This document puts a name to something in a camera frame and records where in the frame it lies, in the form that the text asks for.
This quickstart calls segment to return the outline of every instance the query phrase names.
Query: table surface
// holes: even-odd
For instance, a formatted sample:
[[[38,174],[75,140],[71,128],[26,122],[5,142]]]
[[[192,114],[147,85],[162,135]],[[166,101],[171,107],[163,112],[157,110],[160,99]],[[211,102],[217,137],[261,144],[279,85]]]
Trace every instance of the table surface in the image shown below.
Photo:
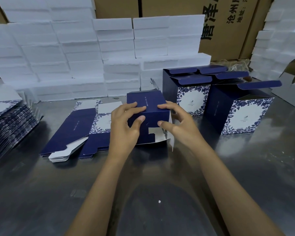
[[[125,97],[101,98],[104,103]],[[0,160],[0,236],[63,235],[107,153],[51,163],[39,152],[76,100],[37,106],[43,120]],[[239,183],[283,230],[295,236],[295,108],[276,98],[253,133],[199,129]],[[197,160],[179,142],[136,147],[118,181],[108,235],[228,235]]]

